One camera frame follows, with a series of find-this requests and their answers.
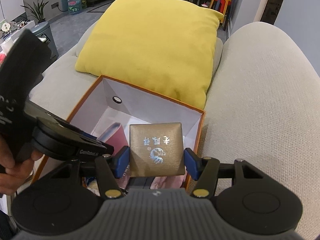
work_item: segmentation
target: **sofa armrest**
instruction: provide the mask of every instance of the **sofa armrest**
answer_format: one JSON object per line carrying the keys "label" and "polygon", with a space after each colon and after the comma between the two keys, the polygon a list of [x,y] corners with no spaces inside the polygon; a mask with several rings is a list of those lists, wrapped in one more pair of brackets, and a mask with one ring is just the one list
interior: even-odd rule
{"label": "sofa armrest", "polygon": [[216,73],[220,60],[221,60],[221,56],[222,56],[222,49],[223,49],[223,42],[220,38],[217,38],[217,42],[216,42],[216,46],[214,49],[214,56],[213,56],[213,70],[212,70],[212,77],[214,76],[214,74]]}
{"label": "sofa armrest", "polygon": [[[207,93],[199,153],[243,158],[303,203],[297,232],[320,233],[320,78],[292,39],[255,22],[224,44]],[[218,191],[230,184],[219,184]]]}

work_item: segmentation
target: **power outlet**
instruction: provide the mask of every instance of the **power outlet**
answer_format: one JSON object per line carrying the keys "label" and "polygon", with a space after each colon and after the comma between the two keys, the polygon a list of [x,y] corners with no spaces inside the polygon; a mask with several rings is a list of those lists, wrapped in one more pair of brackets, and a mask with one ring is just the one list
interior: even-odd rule
{"label": "power outlet", "polygon": [[51,5],[51,9],[56,8],[56,7],[58,7],[58,6],[59,6],[59,3],[56,2],[56,3],[54,3],[54,4]]}

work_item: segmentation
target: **beige sofa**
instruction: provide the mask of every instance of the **beige sofa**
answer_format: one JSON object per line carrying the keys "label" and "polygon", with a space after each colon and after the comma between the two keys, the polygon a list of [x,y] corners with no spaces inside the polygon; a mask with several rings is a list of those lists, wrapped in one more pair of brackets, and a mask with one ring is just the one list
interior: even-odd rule
{"label": "beige sofa", "polygon": [[[62,118],[96,78],[74,70],[90,31],[31,92],[32,101]],[[266,23],[236,31],[219,63],[221,47],[218,41],[199,154],[224,163],[244,158],[288,187],[303,203],[296,230],[314,239],[320,234],[320,79],[298,46]]]}

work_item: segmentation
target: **pink fabric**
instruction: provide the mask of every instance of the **pink fabric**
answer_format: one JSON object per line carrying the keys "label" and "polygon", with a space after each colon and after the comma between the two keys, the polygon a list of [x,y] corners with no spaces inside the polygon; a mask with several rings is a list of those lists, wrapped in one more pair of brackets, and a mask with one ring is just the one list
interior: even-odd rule
{"label": "pink fabric", "polygon": [[155,177],[150,188],[180,188],[182,183],[186,181],[186,177],[187,171],[181,176]]}
{"label": "pink fabric", "polygon": [[[120,123],[114,123],[108,127],[98,140],[106,142],[109,145],[112,145],[115,149],[113,155],[116,155],[123,146],[129,146],[127,138],[124,134],[123,126]],[[119,187],[126,188],[130,179],[130,168],[129,165],[125,169],[125,172],[121,179],[116,179],[116,182]]]}

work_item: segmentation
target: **yellow pillow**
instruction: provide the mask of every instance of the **yellow pillow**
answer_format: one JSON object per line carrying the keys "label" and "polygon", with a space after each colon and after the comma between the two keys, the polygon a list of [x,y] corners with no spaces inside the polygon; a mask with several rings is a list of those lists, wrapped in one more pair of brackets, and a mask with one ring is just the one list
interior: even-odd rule
{"label": "yellow pillow", "polygon": [[92,30],[76,70],[203,109],[221,17],[183,0],[116,0]]}

